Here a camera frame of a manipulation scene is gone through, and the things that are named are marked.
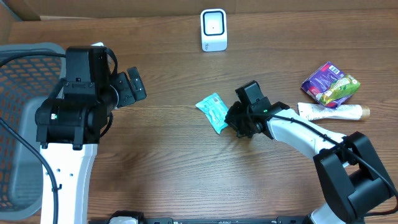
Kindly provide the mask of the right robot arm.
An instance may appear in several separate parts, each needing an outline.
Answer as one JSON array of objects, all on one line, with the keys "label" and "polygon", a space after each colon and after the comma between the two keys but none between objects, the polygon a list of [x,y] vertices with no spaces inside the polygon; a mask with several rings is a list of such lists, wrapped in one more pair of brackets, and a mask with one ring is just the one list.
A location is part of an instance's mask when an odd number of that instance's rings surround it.
[{"label": "right robot arm", "polygon": [[325,204],[306,216],[288,217],[289,223],[364,223],[366,217],[384,216],[396,208],[374,208],[397,197],[397,190],[369,138],[324,129],[301,118],[282,102],[270,103],[253,80],[238,89],[239,98],[226,115],[226,123],[239,138],[262,133],[284,142],[311,159]]}]

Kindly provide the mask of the teal snack packet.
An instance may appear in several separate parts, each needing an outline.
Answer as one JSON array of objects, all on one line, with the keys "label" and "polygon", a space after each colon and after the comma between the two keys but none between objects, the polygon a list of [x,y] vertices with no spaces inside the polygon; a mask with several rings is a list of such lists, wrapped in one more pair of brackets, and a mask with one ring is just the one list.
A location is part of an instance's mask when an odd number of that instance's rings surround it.
[{"label": "teal snack packet", "polygon": [[221,134],[222,130],[228,126],[225,122],[228,108],[217,93],[207,96],[195,106],[204,112],[217,134]]}]

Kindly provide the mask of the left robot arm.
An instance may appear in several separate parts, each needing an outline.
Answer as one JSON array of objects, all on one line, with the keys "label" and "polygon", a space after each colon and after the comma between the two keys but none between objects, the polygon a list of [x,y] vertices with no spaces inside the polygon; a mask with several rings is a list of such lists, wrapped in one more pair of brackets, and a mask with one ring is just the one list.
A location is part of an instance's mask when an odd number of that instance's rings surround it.
[{"label": "left robot arm", "polygon": [[86,223],[90,176],[113,110],[146,98],[136,67],[119,72],[105,46],[69,47],[65,76],[35,112],[43,167],[41,223]]}]

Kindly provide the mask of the green juice pouch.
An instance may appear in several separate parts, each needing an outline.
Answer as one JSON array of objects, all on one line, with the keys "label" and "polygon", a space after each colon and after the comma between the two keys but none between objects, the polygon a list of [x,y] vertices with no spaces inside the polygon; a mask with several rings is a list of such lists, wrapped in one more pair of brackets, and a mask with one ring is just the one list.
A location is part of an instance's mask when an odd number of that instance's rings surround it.
[{"label": "green juice pouch", "polygon": [[333,102],[356,93],[361,83],[350,74],[333,82],[329,89],[316,95],[316,99],[326,107],[335,107]]}]

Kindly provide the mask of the red purple snack packet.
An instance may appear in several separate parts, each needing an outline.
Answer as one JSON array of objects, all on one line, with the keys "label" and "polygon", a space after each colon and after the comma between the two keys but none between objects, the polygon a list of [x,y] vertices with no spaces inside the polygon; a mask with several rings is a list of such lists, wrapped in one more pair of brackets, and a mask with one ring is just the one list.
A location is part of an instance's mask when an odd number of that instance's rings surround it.
[{"label": "red purple snack packet", "polygon": [[328,104],[323,104],[319,101],[317,95],[329,90],[332,83],[340,78],[343,78],[345,73],[343,73],[339,68],[337,68],[333,63],[327,62],[321,67],[319,67],[315,72],[313,72],[303,83],[302,90],[310,95],[317,103],[327,107],[327,108],[337,108],[343,104],[347,99],[351,97],[348,95],[337,100],[333,100]]}]

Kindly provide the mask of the white tube with gold cap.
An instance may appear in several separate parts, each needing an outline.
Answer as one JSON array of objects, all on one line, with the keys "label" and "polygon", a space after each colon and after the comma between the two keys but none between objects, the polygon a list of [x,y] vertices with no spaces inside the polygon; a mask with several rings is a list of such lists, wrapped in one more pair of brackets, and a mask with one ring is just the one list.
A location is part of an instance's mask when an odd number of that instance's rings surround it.
[{"label": "white tube with gold cap", "polygon": [[313,103],[297,103],[299,115],[308,121],[319,119],[368,119],[371,110],[361,105],[340,105],[337,108],[327,108]]}]

